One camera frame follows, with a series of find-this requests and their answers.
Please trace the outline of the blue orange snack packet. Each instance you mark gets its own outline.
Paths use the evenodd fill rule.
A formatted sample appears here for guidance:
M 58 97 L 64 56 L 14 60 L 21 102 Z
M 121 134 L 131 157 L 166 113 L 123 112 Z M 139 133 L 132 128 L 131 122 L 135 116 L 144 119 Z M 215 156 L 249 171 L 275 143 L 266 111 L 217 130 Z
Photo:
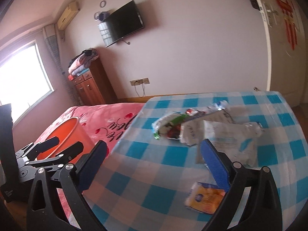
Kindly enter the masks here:
M 194 211 L 213 215 L 226 192 L 217 185 L 195 182 L 188 192 L 184 205 Z

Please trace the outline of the white feather wet-wipes pack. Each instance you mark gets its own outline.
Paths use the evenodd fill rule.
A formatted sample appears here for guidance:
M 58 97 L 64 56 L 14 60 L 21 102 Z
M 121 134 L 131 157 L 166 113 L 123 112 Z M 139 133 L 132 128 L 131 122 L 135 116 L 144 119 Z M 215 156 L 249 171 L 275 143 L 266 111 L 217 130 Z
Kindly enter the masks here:
M 262 125 L 257 122 L 227 124 L 204 121 L 199 142 L 209 139 L 216 150 L 225 153 L 231 161 L 253 167 L 257 161 L 257 139 L 263 132 Z

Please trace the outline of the green white milk packet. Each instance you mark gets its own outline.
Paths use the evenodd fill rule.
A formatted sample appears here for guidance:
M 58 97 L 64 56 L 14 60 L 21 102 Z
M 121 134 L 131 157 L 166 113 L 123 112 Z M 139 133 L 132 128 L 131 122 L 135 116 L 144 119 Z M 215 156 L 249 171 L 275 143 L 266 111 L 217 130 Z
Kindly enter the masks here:
M 187 118 L 189 118 L 189 115 L 186 113 L 169 112 L 157 119 L 151 124 L 154 138 L 159 140 L 161 137 L 166 136 L 173 127 L 181 124 Z

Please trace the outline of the grey white bag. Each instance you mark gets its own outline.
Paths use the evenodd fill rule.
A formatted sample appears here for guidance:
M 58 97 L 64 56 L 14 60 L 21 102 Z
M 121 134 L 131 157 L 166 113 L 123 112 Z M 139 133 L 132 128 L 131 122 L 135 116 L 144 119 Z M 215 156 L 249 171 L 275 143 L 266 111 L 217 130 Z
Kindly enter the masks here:
M 210 113 L 198 112 L 190 119 L 181 123 L 179 141 L 188 146 L 198 144 L 203 136 L 204 121 L 215 121 L 233 124 L 234 120 L 226 110 L 215 110 Z

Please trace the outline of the red snack wrapper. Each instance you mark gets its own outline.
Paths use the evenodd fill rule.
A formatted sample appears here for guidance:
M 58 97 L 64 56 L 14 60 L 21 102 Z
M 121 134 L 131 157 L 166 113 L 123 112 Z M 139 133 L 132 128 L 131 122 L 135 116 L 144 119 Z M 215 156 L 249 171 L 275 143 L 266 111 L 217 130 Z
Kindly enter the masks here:
M 182 123 L 185 123 L 186 121 L 189 121 L 191 119 L 195 119 L 201 116 L 204 116 L 206 114 L 205 111 L 195 110 L 195 109 L 187 109 L 185 112 L 186 118 L 180 121 L 178 124 L 173 126 L 171 130 L 167 133 L 168 139 L 178 140 L 180 138 L 180 132 L 181 132 L 181 125 Z

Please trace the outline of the white silver wipes bag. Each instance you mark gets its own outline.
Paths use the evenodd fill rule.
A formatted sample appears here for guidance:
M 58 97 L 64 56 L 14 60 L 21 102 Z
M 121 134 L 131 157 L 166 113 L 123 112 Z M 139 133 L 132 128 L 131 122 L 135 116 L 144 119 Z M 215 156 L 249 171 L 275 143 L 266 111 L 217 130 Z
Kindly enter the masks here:
M 206 108 L 206 113 L 211 114 L 221 110 L 226 113 L 230 113 L 230 105 L 226 100 L 215 102 L 212 105 L 208 106 Z

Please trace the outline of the orange plastic trash bucket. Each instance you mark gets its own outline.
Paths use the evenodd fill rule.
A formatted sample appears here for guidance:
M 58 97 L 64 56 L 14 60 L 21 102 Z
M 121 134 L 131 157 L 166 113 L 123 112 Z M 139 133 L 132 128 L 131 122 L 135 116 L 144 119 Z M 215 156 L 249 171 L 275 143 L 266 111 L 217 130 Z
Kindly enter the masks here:
M 43 141 L 50 139 L 51 137 L 58 137 L 59 144 L 43 153 L 40 153 L 37 157 L 38 160 L 55 157 L 61 151 L 64 151 L 69 146 L 73 145 L 77 141 L 80 141 L 84 149 L 72 159 L 71 163 L 76 163 L 83 154 L 90 153 L 95 146 L 94 142 L 90 139 L 78 117 L 72 117 L 56 127 L 47 137 L 43 137 Z

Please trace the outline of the pink heart-print bedspread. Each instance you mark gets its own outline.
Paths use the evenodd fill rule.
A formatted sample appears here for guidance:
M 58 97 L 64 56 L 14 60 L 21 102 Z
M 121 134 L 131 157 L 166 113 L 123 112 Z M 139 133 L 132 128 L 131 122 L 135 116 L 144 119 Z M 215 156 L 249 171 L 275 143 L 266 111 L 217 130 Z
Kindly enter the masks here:
M 124 132 L 129 128 L 134 118 L 143 107 L 143 103 L 115 103 L 101 104 L 95 106 L 72 106 L 63 112 L 49 126 L 38 117 L 33 117 L 31 123 L 26 124 L 20 131 L 21 136 L 17 135 L 17 127 L 13 130 L 14 143 L 20 149 L 30 142 L 38 143 L 49 139 L 51 132 L 64 124 L 61 130 L 64 134 L 72 130 L 75 121 L 69 124 L 65 122 L 70 118 L 77 117 L 79 124 L 93 144 L 99 140 L 106 142 L 108 153 L 121 139 Z

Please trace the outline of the blue white checkered tablecloth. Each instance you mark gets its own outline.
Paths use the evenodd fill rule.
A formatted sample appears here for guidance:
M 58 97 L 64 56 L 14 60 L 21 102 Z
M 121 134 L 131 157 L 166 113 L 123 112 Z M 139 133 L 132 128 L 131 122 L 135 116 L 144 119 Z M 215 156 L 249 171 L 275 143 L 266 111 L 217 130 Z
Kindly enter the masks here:
M 257 141 L 257 167 L 275 179 L 287 228 L 307 201 L 307 142 L 296 116 L 278 92 L 229 92 L 151 98 L 104 160 L 84 198 L 108 230 L 201 230 L 210 216 L 188 209 L 195 182 L 215 181 L 196 163 L 195 146 L 155 139 L 152 123 L 168 112 L 205 110 L 229 103 L 237 124 L 251 121 L 264 131 Z

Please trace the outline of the window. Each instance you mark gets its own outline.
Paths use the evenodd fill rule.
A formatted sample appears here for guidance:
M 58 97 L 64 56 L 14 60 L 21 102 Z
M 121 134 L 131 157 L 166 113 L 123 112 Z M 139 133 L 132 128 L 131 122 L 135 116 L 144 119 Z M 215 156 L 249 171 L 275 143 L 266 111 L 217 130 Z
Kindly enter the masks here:
M 12 106 L 14 124 L 53 92 L 35 41 L 1 61 L 1 105 Z

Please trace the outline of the brown wooden cabinet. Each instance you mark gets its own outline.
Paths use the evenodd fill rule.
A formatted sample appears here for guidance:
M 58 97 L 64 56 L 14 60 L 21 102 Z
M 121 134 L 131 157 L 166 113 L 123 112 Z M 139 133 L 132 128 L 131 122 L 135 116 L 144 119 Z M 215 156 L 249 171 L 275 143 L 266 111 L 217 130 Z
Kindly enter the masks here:
M 94 106 L 117 102 L 117 96 L 100 58 L 94 60 L 85 72 L 77 75 L 72 83 L 84 105 Z

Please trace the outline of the folded blankets stack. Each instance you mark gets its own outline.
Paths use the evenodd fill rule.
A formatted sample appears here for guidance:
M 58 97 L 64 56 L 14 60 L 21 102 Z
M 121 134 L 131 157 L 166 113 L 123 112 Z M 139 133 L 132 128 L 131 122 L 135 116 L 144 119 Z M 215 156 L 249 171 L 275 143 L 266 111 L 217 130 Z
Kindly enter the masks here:
M 68 67 L 68 73 L 72 76 L 75 76 L 77 73 L 80 73 L 84 69 L 88 68 L 91 63 L 97 60 L 99 57 L 99 53 L 96 49 L 90 48 L 82 51 L 81 54 L 74 57 Z

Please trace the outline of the grey patterned curtain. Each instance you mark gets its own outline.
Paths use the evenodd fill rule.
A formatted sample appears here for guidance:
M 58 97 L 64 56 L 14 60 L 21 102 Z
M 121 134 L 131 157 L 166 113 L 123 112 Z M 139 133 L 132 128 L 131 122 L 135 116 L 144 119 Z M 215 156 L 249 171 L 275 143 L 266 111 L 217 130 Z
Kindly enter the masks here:
M 56 27 L 55 24 L 49 24 L 44 26 L 42 29 L 44 42 L 48 48 L 48 51 L 53 59 L 53 62 L 59 72 L 60 80 L 62 85 L 65 88 L 65 91 L 69 95 L 69 98 L 75 105 L 79 105 L 78 96 L 73 91 L 72 87 L 68 83 L 68 78 L 65 76 L 65 71 L 61 65 L 59 45 L 56 35 Z

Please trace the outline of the white room door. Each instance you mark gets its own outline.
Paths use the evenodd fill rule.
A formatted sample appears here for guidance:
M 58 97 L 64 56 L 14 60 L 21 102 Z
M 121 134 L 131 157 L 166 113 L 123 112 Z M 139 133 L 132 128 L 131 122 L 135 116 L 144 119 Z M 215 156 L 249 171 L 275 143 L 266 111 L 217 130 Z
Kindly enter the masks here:
M 300 6 L 296 0 L 295 21 L 298 30 L 298 45 L 293 51 L 287 41 L 284 18 L 281 9 L 274 0 L 257 0 L 260 14 L 265 28 L 268 52 L 268 78 L 267 90 L 278 91 L 291 107 L 298 106 L 301 102 L 305 82 L 305 33 L 300 15 Z M 265 20 L 262 3 L 271 4 L 279 13 L 278 24 L 271 28 Z

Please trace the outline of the red Chinese knot decoration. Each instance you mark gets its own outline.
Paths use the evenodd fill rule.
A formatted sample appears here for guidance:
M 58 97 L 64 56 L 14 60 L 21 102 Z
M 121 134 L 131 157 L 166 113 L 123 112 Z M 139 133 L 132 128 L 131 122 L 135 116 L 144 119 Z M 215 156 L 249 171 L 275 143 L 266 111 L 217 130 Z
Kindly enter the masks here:
M 296 28 L 295 21 L 295 5 L 293 5 L 292 0 L 274 0 L 278 7 L 281 9 L 284 23 L 285 31 L 287 36 L 287 41 L 294 51 L 295 47 L 298 45 L 298 30 Z

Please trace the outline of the wall power outlet strip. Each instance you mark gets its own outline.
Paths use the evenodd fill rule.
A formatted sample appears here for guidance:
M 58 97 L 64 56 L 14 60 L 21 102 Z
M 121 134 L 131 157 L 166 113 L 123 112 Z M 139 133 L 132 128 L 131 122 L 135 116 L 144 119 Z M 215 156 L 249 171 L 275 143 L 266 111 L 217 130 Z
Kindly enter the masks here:
M 131 80 L 130 83 L 131 83 L 131 86 L 137 86 L 137 85 L 142 85 L 142 84 L 144 84 L 144 85 L 150 84 L 149 78 Z

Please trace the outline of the purple wall ornament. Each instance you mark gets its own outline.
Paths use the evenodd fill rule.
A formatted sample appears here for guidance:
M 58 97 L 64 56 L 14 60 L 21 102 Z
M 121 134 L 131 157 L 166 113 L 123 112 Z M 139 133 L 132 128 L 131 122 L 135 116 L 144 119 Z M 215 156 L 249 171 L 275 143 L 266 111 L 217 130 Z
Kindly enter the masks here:
M 96 12 L 93 17 L 96 21 L 103 22 L 108 16 L 110 16 L 109 12 Z

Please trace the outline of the wall air conditioner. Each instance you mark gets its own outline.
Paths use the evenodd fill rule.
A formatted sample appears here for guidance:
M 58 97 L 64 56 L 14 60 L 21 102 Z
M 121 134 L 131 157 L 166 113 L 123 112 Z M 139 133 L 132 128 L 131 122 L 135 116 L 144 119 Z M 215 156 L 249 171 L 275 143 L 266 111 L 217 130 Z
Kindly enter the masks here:
M 65 30 L 66 27 L 70 24 L 70 22 L 79 13 L 79 11 L 80 11 L 80 8 L 79 8 L 78 2 L 69 3 L 57 22 L 58 30 L 59 31 Z

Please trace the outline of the wall-mounted black television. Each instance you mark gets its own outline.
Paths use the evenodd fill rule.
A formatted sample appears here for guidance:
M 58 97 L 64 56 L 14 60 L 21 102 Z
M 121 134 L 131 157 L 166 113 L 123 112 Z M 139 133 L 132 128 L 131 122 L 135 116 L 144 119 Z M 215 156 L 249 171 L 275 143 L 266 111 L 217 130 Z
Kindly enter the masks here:
M 99 24 L 104 44 L 109 47 L 145 27 L 134 0 L 108 15 Z

